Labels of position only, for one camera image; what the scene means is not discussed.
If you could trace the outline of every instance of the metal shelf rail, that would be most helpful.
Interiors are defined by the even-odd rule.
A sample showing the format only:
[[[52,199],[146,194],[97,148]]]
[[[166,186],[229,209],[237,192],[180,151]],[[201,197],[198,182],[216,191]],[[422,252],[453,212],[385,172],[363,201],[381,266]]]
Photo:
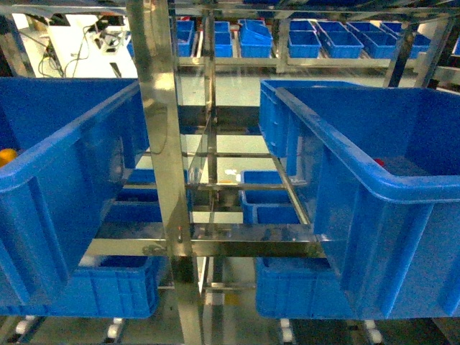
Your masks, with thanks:
[[[449,6],[445,0],[373,0],[359,6],[309,6],[298,1],[282,0],[276,6],[264,4],[244,4],[237,0],[114,0],[73,1],[43,0],[30,4],[26,0],[0,0],[0,13],[5,18],[11,13],[53,14],[53,13],[98,13],[115,12],[129,18],[132,30],[136,65],[142,91],[145,119],[150,141],[150,155],[157,179],[162,224],[139,224],[143,237],[132,238],[132,229],[126,227],[124,236],[118,229],[119,237],[114,237],[110,225],[103,227],[93,240],[88,253],[92,255],[165,255],[170,257],[172,276],[177,295],[178,310],[184,341],[186,344],[203,344],[203,295],[198,284],[197,257],[213,259],[212,277],[219,280],[222,257],[322,257],[321,242],[324,236],[313,235],[310,222],[295,195],[279,162],[284,188],[287,189],[295,210],[301,220],[300,225],[241,225],[212,224],[213,212],[221,205],[224,193],[229,190],[254,189],[254,185],[220,185],[217,183],[216,136],[221,124],[230,124],[228,115],[237,115],[238,107],[220,111],[216,107],[216,65],[223,60],[214,54],[213,24],[215,17],[264,17],[275,19],[275,41],[277,47],[277,72],[285,72],[294,62],[288,59],[287,31],[290,18],[308,17],[349,20],[398,20],[404,23],[403,34],[397,44],[396,57],[391,60],[385,78],[385,87],[397,87],[408,62],[413,44],[413,33],[418,24],[437,21],[437,29],[431,46],[420,64],[417,85],[436,87],[439,81],[458,82],[458,70],[451,66],[450,52],[459,35],[457,17],[460,9]],[[203,17],[204,43],[203,57],[197,64],[205,69],[206,102],[203,109],[178,106],[177,70],[184,60],[178,59],[175,51],[175,16]],[[15,66],[16,75],[26,75],[26,68],[18,68],[18,61],[25,65],[24,58],[17,59],[20,49],[14,47],[14,28],[2,32],[1,50],[10,65]],[[239,64],[240,60],[228,60]],[[244,64],[264,65],[265,61],[251,59]],[[341,61],[348,66],[349,61]],[[301,60],[301,65],[309,66],[311,61]],[[181,112],[197,112],[194,119],[200,119],[196,126],[204,126],[201,144],[194,152],[188,173],[188,183],[184,178],[184,159],[190,155],[183,152],[180,143]],[[254,121],[254,113],[247,119]],[[208,183],[199,183],[205,161],[208,161]],[[258,185],[257,188],[279,189],[280,185]],[[209,224],[194,224],[188,210],[187,189],[202,192],[208,198],[211,211]]]

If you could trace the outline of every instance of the small blue bin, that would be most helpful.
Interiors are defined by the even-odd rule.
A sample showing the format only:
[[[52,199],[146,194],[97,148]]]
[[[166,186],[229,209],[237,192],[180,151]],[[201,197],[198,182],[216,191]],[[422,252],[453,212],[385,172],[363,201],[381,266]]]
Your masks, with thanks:
[[[291,20],[289,23],[290,31],[316,31],[308,20]]]
[[[51,305],[0,307],[0,315],[148,318],[158,307],[166,257],[108,257],[79,267]]]
[[[238,19],[238,24],[240,24],[241,26],[246,25],[246,23],[248,22],[265,26],[265,20],[263,19]]]
[[[403,30],[403,24],[398,22],[381,22],[380,29],[383,29],[383,31],[386,31],[389,34],[392,34],[397,37],[401,34],[401,31]]]
[[[128,183],[154,183],[153,170],[136,169]],[[110,208],[105,222],[160,222],[162,221],[156,189],[123,188]]]
[[[313,31],[289,33],[289,55],[292,58],[317,58],[321,43]]]
[[[277,171],[243,171],[241,177],[244,183],[281,183]],[[240,193],[248,224],[298,224],[287,192]],[[256,308],[266,318],[353,318],[327,259],[257,258]]]
[[[350,32],[353,32],[356,37],[358,37],[362,41],[362,35],[367,32],[383,32],[383,29],[376,27],[372,23],[369,22],[348,22],[346,23],[346,27],[349,28]]]
[[[460,55],[460,39],[457,40],[457,43],[454,48],[454,55]]]
[[[316,22],[318,28],[325,32],[348,32],[340,22]]]
[[[178,31],[191,31],[195,32],[195,22],[192,20],[178,20],[176,21]]]
[[[430,47],[431,40],[428,37],[423,36],[422,34],[417,34],[412,45],[412,50],[410,51],[410,59],[416,59],[419,52],[426,52]]]
[[[215,32],[230,32],[230,22],[214,22]]]
[[[233,56],[233,48],[231,45],[230,32],[216,32],[216,57],[231,58]]]
[[[178,51],[181,57],[190,57],[192,55],[193,32],[178,31]]]
[[[355,318],[327,259],[258,257],[256,270],[256,309],[265,318]]]
[[[266,26],[254,22],[246,22],[241,27],[241,43],[245,45],[272,44],[273,37]]]
[[[277,171],[242,171],[242,183],[281,184]],[[245,224],[299,224],[285,190],[241,190],[239,192]]]
[[[386,32],[365,32],[361,39],[364,50],[374,59],[391,59],[395,54],[396,41]]]
[[[351,32],[323,32],[320,39],[329,56],[334,59],[357,59],[364,47]]]

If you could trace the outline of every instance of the stainless steel frame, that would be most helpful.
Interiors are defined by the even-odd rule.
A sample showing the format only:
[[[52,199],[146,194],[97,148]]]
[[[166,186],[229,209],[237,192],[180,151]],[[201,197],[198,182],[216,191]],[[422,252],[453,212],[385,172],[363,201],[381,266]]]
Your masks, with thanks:
[[[434,6],[445,1],[432,1],[430,7],[408,7],[415,1],[375,0],[363,6],[334,7],[308,6],[294,1],[283,1],[279,6],[243,4],[238,1],[199,1],[177,0],[168,5],[167,0],[116,0],[113,6],[100,6],[97,1],[44,0],[38,5],[18,0],[0,0],[0,13],[88,13],[113,11],[127,14],[132,30],[136,65],[141,85],[142,101],[149,134],[152,163],[155,169],[156,187],[160,198],[162,224],[105,224],[93,240],[88,254],[92,255],[168,255],[172,265],[172,275],[177,295],[178,309],[184,342],[203,344],[203,315],[201,292],[203,289],[224,289],[223,285],[213,286],[212,280],[221,276],[222,257],[323,257],[323,247],[330,241],[324,236],[314,235],[310,220],[299,202],[289,178],[279,161],[277,169],[282,176],[283,186],[288,191],[301,225],[242,225],[212,224],[212,213],[216,210],[221,193],[235,189],[279,189],[280,185],[219,185],[216,164],[219,155],[233,157],[232,153],[219,154],[216,150],[216,136],[219,125],[226,122],[225,111],[216,107],[216,66],[253,65],[273,67],[284,73],[290,68],[299,67],[373,67],[388,68],[385,86],[397,86],[404,69],[408,66],[408,56],[413,43],[413,34],[422,21],[440,20],[438,31],[425,61],[431,64],[420,69],[418,85],[427,86],[431,80],[460,82],[457,69],[437,68],[439,61],[445,60],[440,51],[445,52],[454,40],[452,32],[458,36],[455,17],[459,9],[447,6]],[[279,24],[277,37],[277,58],[268,59],[216,59],[213,43],[213,23],[215,17],[256,17],[263,11],[271,13]],[[290,59],[287,50],[289,18],[293,14],[305,17],[315,15],[324,19],[383,19],[400,20],[406,25],[404,35],[398,43],[398,54],[389,60],[371,60],[363,57],[358,60],[333,59]],[[177,58],[174,48],[175,25],[170,31],[169,18],[175,15],[194,15],[204,17],[203,57]],[[0,40],[0,47],[5,42]],[[179,65],[203,65],[205,68],[204,127],[201,144],[197,152],[183,152],[180,142],[180,107],[178,106],[176,71]],[[189,183],[185,184],[184,159],[193,156],[192,169],[188,171]],[[208,160],[209,181],[201,183],[201,171]],[[206,190],[209,193],[209,224],[194,224],[190,217],[187,202],[187,189]],[[205,260],[206,267],[212,271],[203,287],[206,276],[198,284],[196,257],[213,258]]]

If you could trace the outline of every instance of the white wheel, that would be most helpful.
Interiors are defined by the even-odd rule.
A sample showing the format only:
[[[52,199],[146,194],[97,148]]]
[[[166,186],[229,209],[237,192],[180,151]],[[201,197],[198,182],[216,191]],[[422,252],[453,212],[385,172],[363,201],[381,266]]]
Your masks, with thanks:
[[[29,327],[29,321],[22,320],[16,325],[16,334],[26,333],[27,328]]]
[[[116,339],[120,332],[120,325],[110,325],[107,331],[107,338]]]
[[[364,322],[364,327],[366,327],[366,329],[375,329],[377,328],[377,325],[374,320],[366,320]]]
[[[369,330],[370,341],[374,344],[381,344],[383,342],[382,334],[378,329]]]
[[[283,343],[292,343],[294,340],[293,332],[290,328],[281,328],[282,333],[282,342]]]
[[[288,318],[281,318],[280,319],[281,328],[290,328],[290,322]]]

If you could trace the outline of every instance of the orange object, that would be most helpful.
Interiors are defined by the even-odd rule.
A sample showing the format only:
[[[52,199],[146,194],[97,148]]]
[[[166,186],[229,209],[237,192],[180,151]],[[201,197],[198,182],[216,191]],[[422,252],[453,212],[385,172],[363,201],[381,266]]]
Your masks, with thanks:
[[[0,151],[0,167],[7,165],[12,160],[17,158],[17,152],[14,149],[3,149]]]

